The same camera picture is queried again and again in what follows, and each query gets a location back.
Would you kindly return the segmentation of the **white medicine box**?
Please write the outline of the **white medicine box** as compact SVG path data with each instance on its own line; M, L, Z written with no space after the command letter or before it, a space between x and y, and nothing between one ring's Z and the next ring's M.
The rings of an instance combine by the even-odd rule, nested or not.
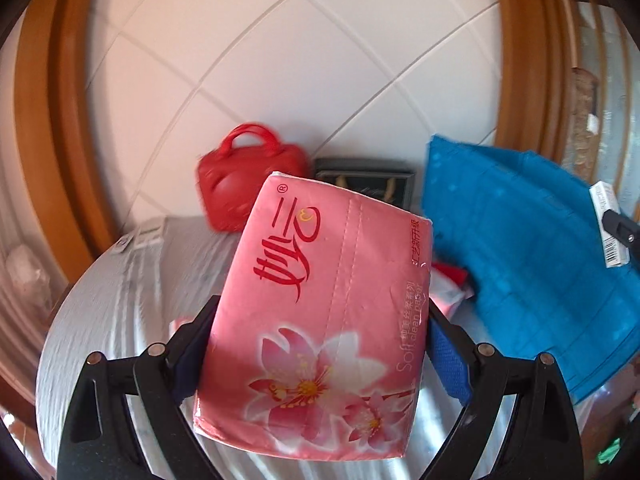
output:
M608 268L626 266L636 239L632 222L620 213L612 185L599 181L589 193L599 223L605 265Z

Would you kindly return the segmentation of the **pink flower tissue pack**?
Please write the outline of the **pink flower tissue pack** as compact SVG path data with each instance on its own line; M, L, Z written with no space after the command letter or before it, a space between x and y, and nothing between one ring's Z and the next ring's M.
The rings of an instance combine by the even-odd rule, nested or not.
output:
M195 430L292 460L403 456L416 414L432 225L270 174L210 331Z

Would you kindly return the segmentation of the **blue plastic crate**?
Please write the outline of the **blue plastic crate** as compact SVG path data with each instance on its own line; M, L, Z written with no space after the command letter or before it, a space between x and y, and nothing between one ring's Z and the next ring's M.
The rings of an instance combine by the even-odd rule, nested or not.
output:
M588 185L534 152L433 136L422 211L506 356L549 352L573 402L639 351L639 272L608 268Z

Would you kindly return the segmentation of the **pink pig red dress plush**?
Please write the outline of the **pink pig red dress plush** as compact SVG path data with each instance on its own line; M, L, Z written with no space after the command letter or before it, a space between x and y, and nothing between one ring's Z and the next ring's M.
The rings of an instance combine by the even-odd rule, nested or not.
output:
M451 320L462 302L475 296L469 272L448 263L433 262L428 296L439 311Z

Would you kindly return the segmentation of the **dark green gift bag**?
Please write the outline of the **dark green gift bag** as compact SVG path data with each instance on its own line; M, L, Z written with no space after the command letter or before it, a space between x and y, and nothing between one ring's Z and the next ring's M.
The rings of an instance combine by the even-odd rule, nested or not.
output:
M322 157L314 160L314 178L409 210L416 173L398 160Z

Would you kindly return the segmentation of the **red bear plastic case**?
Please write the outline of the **red bear plastic case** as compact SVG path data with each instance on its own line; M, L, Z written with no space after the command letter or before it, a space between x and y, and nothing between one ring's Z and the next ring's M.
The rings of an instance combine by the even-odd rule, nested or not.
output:
M246 122L232 129L218 148L198 162L198 192L209 226L240 232L265 180L275 171L306 178L311 164L296 144L284 143L271 128Z

